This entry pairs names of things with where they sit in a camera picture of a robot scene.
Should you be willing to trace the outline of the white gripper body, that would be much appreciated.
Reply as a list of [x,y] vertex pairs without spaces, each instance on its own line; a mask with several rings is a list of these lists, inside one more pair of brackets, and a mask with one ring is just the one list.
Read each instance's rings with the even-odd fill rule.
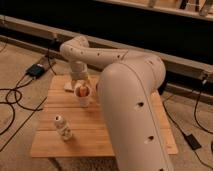
[[84,80],[86,81],[87,79],[89,79],[89,75],[88,75],[88,70],[82,70],[82,71],[72,71],[71,72],[71,81],[75,80],[75,81],[79,81],[79,80]]

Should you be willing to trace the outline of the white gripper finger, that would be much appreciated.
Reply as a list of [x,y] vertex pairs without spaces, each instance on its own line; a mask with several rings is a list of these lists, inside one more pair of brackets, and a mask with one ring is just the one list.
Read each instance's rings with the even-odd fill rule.
[[86,80],[86,85],[87,85],[88,87],[91,87],[91,82],[90,82],[89,79]]
[[71,81],[71,88],[72,88],[71,90],[74,90],[76,83],[77,83],[77,81],[75,81],[75,80]]

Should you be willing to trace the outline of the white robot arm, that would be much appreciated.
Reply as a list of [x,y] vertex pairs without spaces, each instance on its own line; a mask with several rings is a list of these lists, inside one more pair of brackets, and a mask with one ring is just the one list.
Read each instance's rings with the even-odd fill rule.
[[166,75],[162,59],[130,49],[91,48],[84,36],[60,46],[74,80],[88,78],[87,67],[102,70],[97,93],[120,171],[174,171],[151,94]]

